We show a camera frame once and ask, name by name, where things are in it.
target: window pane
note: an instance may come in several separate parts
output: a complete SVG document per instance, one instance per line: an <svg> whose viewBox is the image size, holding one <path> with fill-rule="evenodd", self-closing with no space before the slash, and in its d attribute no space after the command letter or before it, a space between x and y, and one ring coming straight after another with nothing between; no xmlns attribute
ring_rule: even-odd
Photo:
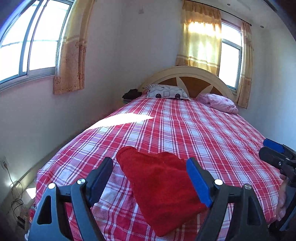
<svg viewBox="0 0 296 241"><path fill-rule="evenodd" d="M30 6L14 23L0 48L0 81L19 73L20 53L29 22L39 1Z"/></svg>
<svg viewBox="0 0 296 241"><path fill-rule="evenodd" d="M233 42L239 46L242 45L241 32L227 24L222 23L222 38Z"/></svg>
<svg viewBox="0 0 296 241"><path fill-rule="evenodd" d="M35 17L34 17L34 20L32 22L32 26L31 26L31 29L30 29L30 32L29 32L29 35L28 35L28 39L27 39L27 42L26 42L26 48L25 48L25 53L24 53L24 62L23 62L23 65L22 65L22 71L23 72L27 72L27 65L28 65L28 57L29 57L29 49L30 49L30 44L31 44L31 40L32 40L32 36L33 36L33 32L34 32L34 29L36 27L36 24L37 24L37 20L41 14L41 11L45 5L46 1L43 1L41 3L41 6L40 8L38 9Z"/></svg>
<svg viewBox="0 0 296 241"><path fill-rule="evenodd" d="M30 70L55 67L57 44L69 5L50 0L38 23L30 56Z"/></svg>
<svg viewBox="0 0 296 241"><path fill-rule="evenodd" d="M237 48L222 43L219 78L232 88L236 87L239 59L239 50Z"/></svg>

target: ceiling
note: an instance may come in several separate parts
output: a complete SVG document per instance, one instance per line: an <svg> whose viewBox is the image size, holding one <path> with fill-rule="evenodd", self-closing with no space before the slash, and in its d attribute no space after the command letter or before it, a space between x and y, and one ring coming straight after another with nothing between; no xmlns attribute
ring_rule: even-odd
<svg viewBox="0 0 296 241"><path fill-rule="evenodd" d="M282 26L281 19L263 0L196 0L228 11L243 20L267 29Z"/></svg>

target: curtain rod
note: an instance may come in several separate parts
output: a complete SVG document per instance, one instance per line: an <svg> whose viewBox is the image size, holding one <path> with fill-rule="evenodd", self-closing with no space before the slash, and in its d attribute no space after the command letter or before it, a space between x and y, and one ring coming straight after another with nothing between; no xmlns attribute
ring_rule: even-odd
<svg viewBox="0 0 296 241"><path fill-rule="evenodd" d="M211 6L211 5L209 5L209 4L201 3L201 2L196 2L196 3L203 4L203 5L206 5L206 6L209 6L209 7L213 7L213 8L219 9L220 11L223 11L223 12L225 12L225 13L228 13L228 14L230 14L230 15L232 15L232 16L234 16L234 17L236 17L236 18L238 18L238 19L240 19L240 20L246 22L246 23L249 24L250 26L252 26L252 24L248 23L247 21L245 21L245 20L243 20L243 19L241 19L241 18L239 18L239 17L233 15L232 13L229 13L229 12L223 10L223 9L220 9L220 8L218 8L218 7Z"/></svg>

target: yellow curtain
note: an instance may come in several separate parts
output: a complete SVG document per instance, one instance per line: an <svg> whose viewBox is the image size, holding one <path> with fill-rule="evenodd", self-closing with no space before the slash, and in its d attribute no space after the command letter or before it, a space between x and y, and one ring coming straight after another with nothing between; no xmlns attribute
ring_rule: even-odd
<svg viewBox="0 0 296 241"><path fill-rule="evenodd" d="M237 92L237 105L247 109L252 84L252 34L250 25L242 22L242 67Z"/></svg>
<svg viewBox="0 0 296 241"><path fill-rule="evenodd" d="M218 9L184 1L183 27L176 66L194 66L219 75L221 59L221 15Z"/></svg>
<svg viewBox="0 0 296 241"><path fill-rule="evenodd" d="M95 0L75 0L59 49L54 94L84 89L87 32Z"/></svg>

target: cream headboard frame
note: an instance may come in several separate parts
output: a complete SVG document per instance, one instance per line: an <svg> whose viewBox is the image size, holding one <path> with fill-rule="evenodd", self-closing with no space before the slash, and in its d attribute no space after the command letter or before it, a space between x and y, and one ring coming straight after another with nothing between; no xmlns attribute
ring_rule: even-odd
<svg viewBox="0 0 296 241"><path fill-rule="evenodd" d="M147 78L145 82L138 87L138 91L143 92L144 86L150 84L159 84L165 80L176 78L177 86L184 89L188 94L188 89L180 77L193 77L209 83L210 85L203 89L200 93L210 93L211 90L215 87L223 96L231 99L232 101L234 101L235 99L231 90L217 76L206 70L190 66L175 66L169 69L162 70Z"/></svg>

